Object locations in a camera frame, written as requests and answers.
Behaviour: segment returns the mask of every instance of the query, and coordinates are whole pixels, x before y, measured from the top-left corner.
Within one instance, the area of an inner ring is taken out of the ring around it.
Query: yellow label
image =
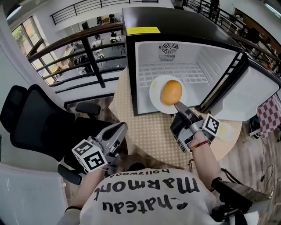
[[[137,33],[160,33],[157,27],[131,27],[127,29],[127,34]]]

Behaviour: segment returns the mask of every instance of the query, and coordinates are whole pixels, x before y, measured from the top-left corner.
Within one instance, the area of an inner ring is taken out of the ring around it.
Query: fridge shelf
[[[185,83],[208,83],[197,62],[156,62],[139,66],[139,87],[149,87],[160,75],[172,75]]]

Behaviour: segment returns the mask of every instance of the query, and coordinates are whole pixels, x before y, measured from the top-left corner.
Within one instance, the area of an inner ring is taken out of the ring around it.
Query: patterned tablecloth
[[[259,134],[266,138],[281,123],[281,101],[277,94],[258,107],[257,116],[262,129]]]
[[[128,124],[128,133],[126,141],[128,153],[135,152],[148,154],[164,163],[172,164],[177,167],[188,169],[188,161],[192,158],[191,153],[183,154],[176,143],[175,138],[170,131],[170,125],[173,121],[170,115],[163,113],[153,113],[142,116],[133,115],[133,104],[130,91],[129,72],[127,68],[123,71],[118,80],[118,85],[114,94],[114,100],[109,109],[121,121]],[[206,117],[195,109],[192,109],[197,115]],[[211,148],[217,160],[222,159],[236,143],[242,122],[226,121],[234,129],[233,141],[224,142],[216,138]]]

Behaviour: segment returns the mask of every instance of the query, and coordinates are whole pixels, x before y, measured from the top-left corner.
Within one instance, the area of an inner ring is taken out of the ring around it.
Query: plaid cloth
[[[262,129],[259,134],[266,138],[281,124],[281,101],[277,94],[258,107],[257,116]]]

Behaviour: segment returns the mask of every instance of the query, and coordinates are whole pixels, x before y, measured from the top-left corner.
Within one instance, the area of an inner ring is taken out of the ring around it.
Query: metal railing
[[[265,66],[270,65],[272,71],[277,66],[281,66],[280,59],[270,47],[264,44],[265,49],[261,48],[259,45],[247,39],[251,29],[234,15],[227,13],[219,7],[214,7],[204,0],[186,0],[183,4],[195,12],[202,14],[227,32],[241,46],[243,51],[251,55],[258,63]]]
[[[50,17],[52,17],[55,25],[58,23],[69,19],[74,16],[78,16],[81,13],[104,8],[106,6],[123,4],[123,3],[134,3],[134,2],[142,2],[142,3],[158,3],[158,0],[83,0],[78,3],[67,6],[55,13],[53,13]]]
[[[58,82],[55,82],[53,84],[50,84],[49,86],[55,87],[55,86],[61,85],[63,83],[67,83],[69,81],[72,81],[72,80],[77,80],[77,79],[89,77],[89,76],[96,76],[97,81],[68,87],[68,88],[63,89],[63,90],[55,91],[55,93],[60,93],[60,92],[63,92],[63,91],[68,91],[68,90],[71,90],[71,89],[84,87],[84,86],[88,86],[88,85],[92,85],[92,84],[96,84],[96,83],[99,83],[102,88],[105,88],[105,82],[118,80],[118,77],[103,79],[102,74],[110,73],[110,72],[114,72],[114,71],[119,71],[119,70],[124,70],[125,67],[120,66],[120,67],[100,70],[97,63],[107,62],[107,61],[121,59],[121,58],[126,58],[126,55],[123,54],[123,55],[119,55],[119,56],[111,56],[111,57],[106,57],[106,58],[95,59],[94,55],[93,55],[93,51],[96,51],[96,50],[99,50],[99,49],[110,48],[110,47],[112,48],[112,47],[115,47],[115,46],[121,46],[121,45],[124,45],[124,42],[119,41],[119,42],[114,42],[114,43],[110,43],[110,44],[104,44],[104,45],[100,45],[100,46],[91,47],[90,43],[89,43],[89,40],[88,40],[88,37],[100,35],[100,34],[103,34],[103,33],[119,31],[119,30],[123,30],[123,24],[120,23],[120,22],[105,24],[105,25],[93,27],[93,28],[90,28],[90,29],[87,29],[87,30],[84,30],[84,31],[80,31],[80,32],[72,34],[72,35],[70,35],[66,38],[63,38],[63,39],[61,39],[61,40],[59,40],[59,41],[57,41],[53,44],[50,44],[46,48],[42,49],[39,52],[34,53],[33,55],[30,55],[28,57],[28,61],[30,63],[32,63],[33,61],[41,58],[42,56],[44,56],[44,55],[46,55],[46,54],[48,54],[48,53],[50,53],[50,52],[52,52],[56,49],[59,49],[63,46],[66,46],[68,44],[71,44],[71,43],[74,43],[74,42],[77,42],[77,41],[82,41],[82,45],[84,47],[84,50],[75,51],[72,54],[69,54],[65,57],[62,57],[62,58],[60,58],[58,60],[55,60],[55,61],[53,61],[53,62],[51,62],[47,65],[42,66],[41,68],[37,69],[36,71],[38,72],[42,69],[47,68],[48,66],[54,65],[58,62],[66,60],[66,59],[70,59],[70,58],[73,58],[73,57],[78,56],[78,55],[86,54],[88,59],[89,59],[88,62],[80,63],[78,65],[71,66],[71,67],[66,68],[66,69],[62,69],[60,71],[57,71],[55,73],[52,73],[52,74],[50,74],[48,76],[45,76],[45,77],[42,77],[42,78],[45,80],[45,79],[48,79],[50,77],[56,77],[59,74],[62,74],[64,72],[67,72],[67,71],[70,71],[70,70],[73,70],[73,69],[88,66],[88,67],[92,68],[93,72],[82,74],[82,75],[77,75],[75,77],[70,77],[70,78],[67,78],[65,80],[58,81]]]

